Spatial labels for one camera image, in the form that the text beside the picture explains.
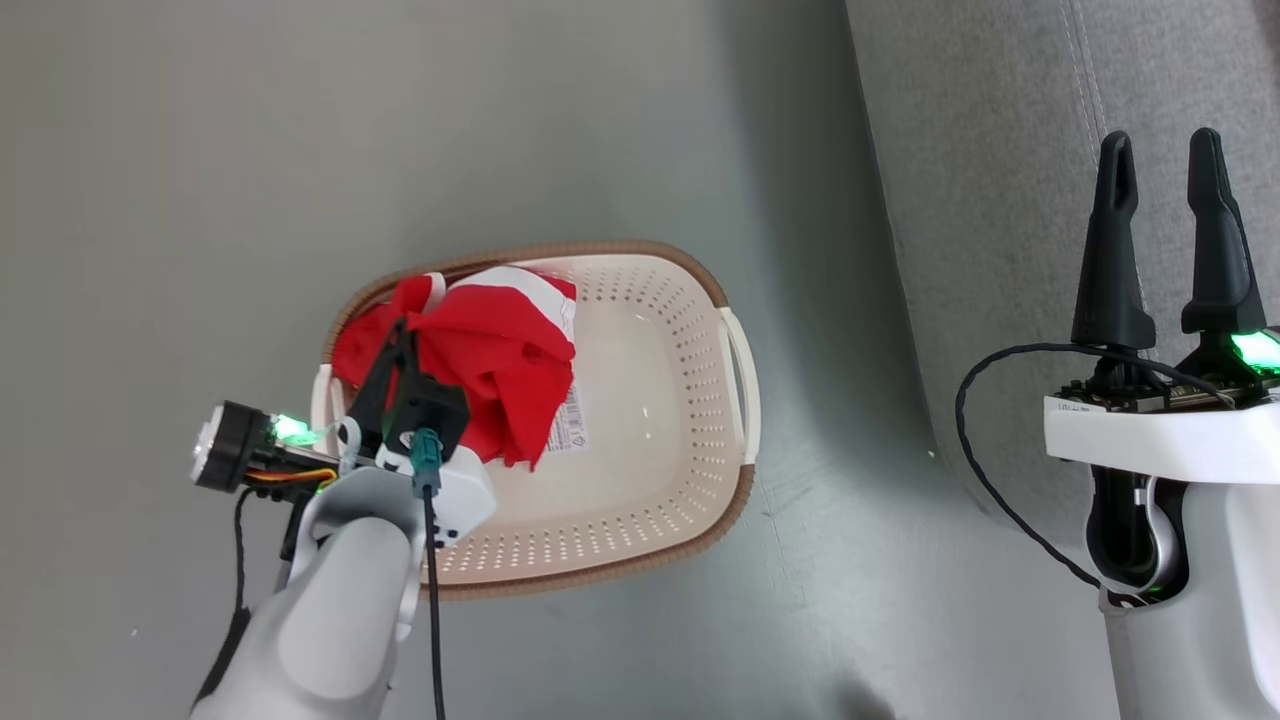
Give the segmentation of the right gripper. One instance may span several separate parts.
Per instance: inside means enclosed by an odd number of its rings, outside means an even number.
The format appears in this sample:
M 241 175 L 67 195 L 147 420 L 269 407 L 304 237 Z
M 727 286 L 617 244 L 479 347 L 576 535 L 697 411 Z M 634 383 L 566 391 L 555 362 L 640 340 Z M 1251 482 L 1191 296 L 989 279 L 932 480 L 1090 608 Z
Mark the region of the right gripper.
M 1139 195 L 1130 136 L 1121 129 L 1100 146 L 1071 325 L 1075 345 L 1144 351 L 1157 345 L 1146 311 L 1132 220 Z M 1265 307 L 1240 209 L 1216 129 L 1190 137 L 1187 202 L 1196 219 L 1192 296 L 1181 310 L 1185 334 L 1252 334 Z M 1215 486 L 1279 483 L 1277 388 L 1229 409 L 1120 413 L 1048 396 L 1044 447 L 1051 457 L 1139 475 Z

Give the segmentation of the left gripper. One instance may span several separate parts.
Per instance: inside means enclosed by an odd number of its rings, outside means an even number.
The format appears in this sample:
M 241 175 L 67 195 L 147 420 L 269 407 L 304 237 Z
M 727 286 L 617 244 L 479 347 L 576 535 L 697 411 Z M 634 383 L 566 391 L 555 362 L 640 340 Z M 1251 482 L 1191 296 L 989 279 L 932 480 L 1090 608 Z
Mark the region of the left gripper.
M 260 498 L 291 503 L 282 546 L 296 548 L 306 507 L 343 475 L 365 468 L 407 478 L 415 474 L 410 450 L 413 432 L 385 442 L 396 427 L 401 389 L 412 368 L 413 334 L 401 318 L 392 323 L 347 415 L 328 427 L 312 428 L 284 414 L 232 401 L 219 404 L 196 441 L 192 482 L 206 489 L 247 489 Z M 489 473 L 468 448 L 447 445 L 433 482 L 431 537 L 438 548 L 456 546 L 497 511 Z

